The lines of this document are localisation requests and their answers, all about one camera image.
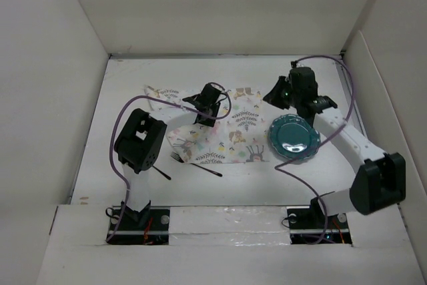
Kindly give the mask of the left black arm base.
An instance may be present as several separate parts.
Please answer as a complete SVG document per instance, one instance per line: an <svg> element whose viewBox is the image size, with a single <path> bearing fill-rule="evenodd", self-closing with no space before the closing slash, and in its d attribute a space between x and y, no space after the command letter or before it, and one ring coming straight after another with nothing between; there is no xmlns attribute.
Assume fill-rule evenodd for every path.
<svg viewBox="0 0 427 285"><path fill-rule="evenodd" d="M105 210L109 218L106 243L110 245L162 246L169 244L170 207L151 206L148 203L142 211L125 208L121 220L121 207Z"/></svg>

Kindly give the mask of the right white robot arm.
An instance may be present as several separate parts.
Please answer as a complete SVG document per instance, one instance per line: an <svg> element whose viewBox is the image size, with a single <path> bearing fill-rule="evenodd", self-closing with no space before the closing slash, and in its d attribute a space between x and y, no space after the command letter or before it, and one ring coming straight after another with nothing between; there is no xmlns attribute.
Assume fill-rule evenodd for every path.
<svg viewBox="0 0 427 285"><path fill-rule="evenodd" d="M296 114L276 118L269 128L271 148L289 163L310 158L332 143L351 165L355 178L345 190L317 195L310 203L308 219L322 228L334 215L358 212L370 215L406 199L406 161L389 154L348 123L337 103L319 95L314 71L298 60L291 63L263 100L279 109L294 108Z"/></svg>

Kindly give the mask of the patterned cloth placemat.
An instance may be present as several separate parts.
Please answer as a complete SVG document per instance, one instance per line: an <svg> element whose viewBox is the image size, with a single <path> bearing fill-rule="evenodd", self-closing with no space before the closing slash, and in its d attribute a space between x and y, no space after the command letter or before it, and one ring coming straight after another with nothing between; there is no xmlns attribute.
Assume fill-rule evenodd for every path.
<svg viewBox="0 0 427 285"><path fill-rule="evenodd" d="M268 162L267 117L262 92L251 87L228 91L232 103L223 101L213 127L187 125L167 134L173 150L185 163L229 164Z"/></svg>

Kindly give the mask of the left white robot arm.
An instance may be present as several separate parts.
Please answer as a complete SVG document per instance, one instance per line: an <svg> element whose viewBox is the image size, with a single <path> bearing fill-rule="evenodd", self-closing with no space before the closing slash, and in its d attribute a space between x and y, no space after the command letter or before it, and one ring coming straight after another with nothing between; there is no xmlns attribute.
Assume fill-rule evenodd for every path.
<svg viewBox="0 0 427 285"><path fill-rule="evenodd" d="M149 220L151 200L149 196L149 170L156 162L163 138L175 129L186 125L200 124L208 127L228 116L220 116L220 97L231 104L231 98L224 87L209 82L202 91L181 98L177 103L148 95L131 98L121 109L111 135L109 162L112 170L123 180L126 194L121 206L120 218L134 229L144 228ZM148 99L166 105L158 111L133 110L118 131L119 123L126 109L138 99Z"/></svg>

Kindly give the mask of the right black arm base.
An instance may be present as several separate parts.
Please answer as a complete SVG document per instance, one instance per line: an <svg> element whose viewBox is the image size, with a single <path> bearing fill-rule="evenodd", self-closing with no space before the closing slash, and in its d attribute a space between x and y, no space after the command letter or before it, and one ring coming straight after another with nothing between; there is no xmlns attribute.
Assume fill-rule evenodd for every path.
<svg viewBox="0 0 427 285"><path fill-rule="evenodd" d="M296 244L349 244L352 237L347 216L344 213L325 218L319 205L288 206L281 219L281 225L290 232L290 242Z"/></svg>

